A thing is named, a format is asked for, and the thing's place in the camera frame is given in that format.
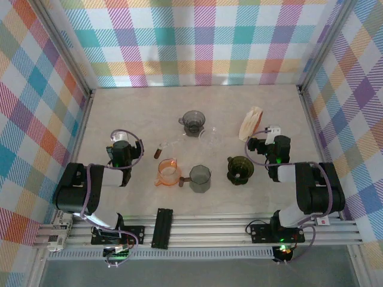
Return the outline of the paper coffee filter pack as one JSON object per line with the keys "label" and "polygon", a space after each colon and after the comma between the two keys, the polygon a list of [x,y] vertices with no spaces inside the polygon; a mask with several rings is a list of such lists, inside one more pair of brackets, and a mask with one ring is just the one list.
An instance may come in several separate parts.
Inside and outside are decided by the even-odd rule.
{"label": "paper coffee filter pack", "polygon": [[241,127],[239,129],[238,138],[245,142],[260,125],[263,115],[263,110],[258,106],[253,106],[249,112],[247,112]]}

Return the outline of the dark green coffee dripper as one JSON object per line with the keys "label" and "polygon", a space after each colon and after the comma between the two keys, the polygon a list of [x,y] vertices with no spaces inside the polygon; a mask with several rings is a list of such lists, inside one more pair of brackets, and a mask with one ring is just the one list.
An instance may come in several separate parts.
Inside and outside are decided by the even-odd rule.
{"label": "dark green coffee dripper", "polygon": [[227,178],[233,185],[244,185],[254,173],[253,163],[244,156],[227,158]]}

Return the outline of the clear plastic coffee dripper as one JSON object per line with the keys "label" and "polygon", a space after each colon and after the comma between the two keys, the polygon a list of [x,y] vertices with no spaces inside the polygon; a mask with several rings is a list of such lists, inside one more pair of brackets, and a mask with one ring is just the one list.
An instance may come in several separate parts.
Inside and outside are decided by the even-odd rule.
{"label": "clear plastic coffee dripper", "polygon": [[206,146],[215,146],[220,143],[220,136],[215,127],[203,129],[199,134],[199,142]]}

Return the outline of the orange plastic pitcher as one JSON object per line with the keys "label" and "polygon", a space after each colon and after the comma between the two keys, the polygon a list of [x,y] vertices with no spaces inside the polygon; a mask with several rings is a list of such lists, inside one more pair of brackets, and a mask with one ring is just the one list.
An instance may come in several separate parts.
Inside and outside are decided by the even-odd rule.
{"label": "orange plastic pitcher", "polygon": [[157,177],[154,185],[173,186],[177,184],[182,175],[182,171],[175,158],[168,158],[161,161],[157,169]]}

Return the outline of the grey cup with brown handle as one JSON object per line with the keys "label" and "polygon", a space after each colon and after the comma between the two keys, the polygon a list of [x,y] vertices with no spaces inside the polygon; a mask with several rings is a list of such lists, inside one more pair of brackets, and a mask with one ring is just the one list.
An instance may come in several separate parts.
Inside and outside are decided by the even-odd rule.
{"label": "grey cup with brown handle", "polygon": [[211,187],[211,171],[204,165],[194,166],[188,177],[180,177],[178,186],[183,187],[186,182],[195,193],[205,193]]}

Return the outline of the grey plastic coffee dripper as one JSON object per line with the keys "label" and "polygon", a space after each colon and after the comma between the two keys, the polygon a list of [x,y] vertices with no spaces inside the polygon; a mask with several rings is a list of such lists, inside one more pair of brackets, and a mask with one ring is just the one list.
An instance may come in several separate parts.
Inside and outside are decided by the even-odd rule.
{"label": "grey plastic coffee dripper", "polygon": [[184,127],[187,136],[198,137],[204,129],[205,120],[202,112],[191,110],[179,118],[178,122]]}

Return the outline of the white barcode label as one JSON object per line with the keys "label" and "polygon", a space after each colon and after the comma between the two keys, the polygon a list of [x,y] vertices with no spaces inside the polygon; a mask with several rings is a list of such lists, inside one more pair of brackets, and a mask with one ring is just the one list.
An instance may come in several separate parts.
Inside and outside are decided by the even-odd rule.
{"label": "white barcode label", "polygon": [[65,234],[49,235],[47,242],[47,249],[50,252],[60,252],[64,249],[66,242]]}
{"label": "white barcode label", "polygon": [[69,231],[72,227],[72,222],[72,214],[65,213],[62,210],[56,210],[51,222],[51,229]]}

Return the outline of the black electronics board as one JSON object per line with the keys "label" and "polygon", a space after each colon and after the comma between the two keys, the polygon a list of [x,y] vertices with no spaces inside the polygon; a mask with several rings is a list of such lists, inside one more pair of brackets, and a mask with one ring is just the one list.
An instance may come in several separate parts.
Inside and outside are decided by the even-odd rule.
{"label": "black electronics board", "polygon": [[273,247],[273,261],[277,263],[288,262],[293,258],[293,252],[295,247],[281,245],[277,247]]}
{"label": "black electronics board", "polygon": [[112,248],[104,248],[102,256],[106,261],[123,261],[129,256],[129,245],[118,245]]}

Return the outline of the aluminium side rail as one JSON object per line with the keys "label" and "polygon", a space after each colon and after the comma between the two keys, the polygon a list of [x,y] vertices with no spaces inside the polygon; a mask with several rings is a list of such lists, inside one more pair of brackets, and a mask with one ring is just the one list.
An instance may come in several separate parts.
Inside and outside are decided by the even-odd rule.
{"label": "aluminium side rail", "polygon": [[[315,124],[313,117],[309,111],[309,106],[305,100],[304,92],[302,91],[301,86],[296,86],[297,92],[299,95],[299,99],[302,104],[303,111],[305,113],[306,120],[308,122],[309,129],[311,131],[311,135],[314,141],[315,148],[317,150],[317,154],[321,161],[326,160],[326,156],[324,155],[324,151],[320,144],[320,139],[315,129]],[[369,276],[368,269],[366,267],[366,262],[363,257],[363,248],[362,245],[347,245],[347,250],[349,253],[349,257],[351,259],[351,264],[354,269],[357,282],[360,287],[373,287],[372,281]]]}
{"label": "aluminium side rail", "polygon": [[[76,161],[78,158],[95,93],[96,89],[93,89],[90,92],[90,96],[86,99],[83,118],[78,129],[78,134],[75,138],[74,149],[72,151],[70,161]],[[39,246],[32,249],[32,253],[28,258],[27,269],[25,272],[26,278],[23,280],[22,287],[39,287],[45,263],[49,254],[50,252],[45,246]]]}

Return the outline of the black bracket on rail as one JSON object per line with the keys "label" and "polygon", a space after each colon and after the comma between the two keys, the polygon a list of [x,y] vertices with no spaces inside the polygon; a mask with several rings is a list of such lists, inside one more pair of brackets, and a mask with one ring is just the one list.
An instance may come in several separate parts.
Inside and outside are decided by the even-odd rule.
{"label": "black bracket on rail", "polygon": [[171,233],[173,210],[158,208],[154,226],[151,247],[154,249],[167,249]]}

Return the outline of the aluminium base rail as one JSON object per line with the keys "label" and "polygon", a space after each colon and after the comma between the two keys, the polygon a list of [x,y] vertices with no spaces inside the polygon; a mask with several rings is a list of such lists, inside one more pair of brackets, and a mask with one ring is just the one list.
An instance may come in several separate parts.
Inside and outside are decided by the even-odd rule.
{"label": "aluminium base rail", "polygon": [[[245,232],[245,227],[254,218],[268,222],[271,214],[267,213],[237,213],[209,215],[173,215],[169,248],[209,248],[209,247],[248,247],[252,245],[251,237]],[[361,234],[355,221],[342,220],[341,216],[333,213],[329,216],[330,225],[315,224],[314,246],[317,245],[360,245]],[[154,234],[156,215],[131,215],[124,217],[125,225],[142,225],[144,243],[140,248],[149,248]],[[90,248],[91,226],[77,217],[66,239],[65,247]],[[43,224],[38,230],[33,248],[45,248],[48,243],[51,228]],[[314,235],[311,227],[303,229],[305,242],[299,246],[307,246]]]}

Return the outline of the aluminium frame post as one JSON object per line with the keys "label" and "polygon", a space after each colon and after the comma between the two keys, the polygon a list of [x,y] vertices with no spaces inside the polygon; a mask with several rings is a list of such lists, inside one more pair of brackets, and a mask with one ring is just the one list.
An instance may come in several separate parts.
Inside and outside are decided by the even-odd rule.
{"label": "aluminium frame post", "polygon": [[34,7],[39,19],[42,21],[44,27],[47,29],[48,34],[56,46],[58,52],[63,57],[65,63],[68,65],[69,70],[72,72],[76,82],[79,84],[81,91],[87,96],[92,96],[92,89],[86,83],[86,79],[80,71],[80,67],[75,62],[75,58],[71,54],[60,30],[55,24],[53,17],[48,12],[47,7],[42,0],[30,0],[31,5]]}
{"label": "aluminium frame post", "polygon": [[358,0],[331,0],[329,12],[320,20],[320,35],[297,82],[300,94],[308,90]]}

